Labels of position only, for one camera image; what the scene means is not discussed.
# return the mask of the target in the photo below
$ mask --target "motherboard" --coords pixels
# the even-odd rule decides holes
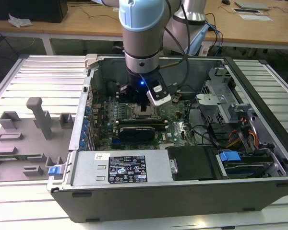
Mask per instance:
[[[96,150],[157,150],[170,146],[196,145],[187,120],[186,101],[160,107],[120,103],[108,97],[93,104]]]

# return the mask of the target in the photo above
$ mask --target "computer case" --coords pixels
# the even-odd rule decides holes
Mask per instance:
[[[68,11],[66,0],[0,0],[0,20],[20,19],[60,23]]]

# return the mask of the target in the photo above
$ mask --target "floor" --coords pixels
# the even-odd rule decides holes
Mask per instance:
[[[18,52],[18,54],[40,54],[45,55],[44,46],[41,39],[7,37],[7,41]],[[53,39],[53,46],[57,55],[83,55],[83,45],[81,40]],[[88,53],[111,54],[113,42],[108,41],[87,41]],[[229,56],[233,59],[250,59],[247,57],[249,49],[224,47],[219,56]],[[213,48],[209,55],[213,56],[216,48]],[[264,53],[263,49],[258,49],[251,59],[264,59],[282,76],[288,78],[288,50],[269,49]],[[0,45],[0,82],[13,66],[17,56],[7,45],[5,40]]]

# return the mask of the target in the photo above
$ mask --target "laptop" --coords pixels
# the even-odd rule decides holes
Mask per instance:
[[[236,1],[235,4],[239,6],[241,9],[263,10],[263,11],[268,11],[270,9],[266,5],[257,2]]]

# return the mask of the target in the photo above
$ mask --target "power supply label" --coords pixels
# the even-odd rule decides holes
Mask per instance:
[[[109,157],[110,184],[147,182],[145,156]]]

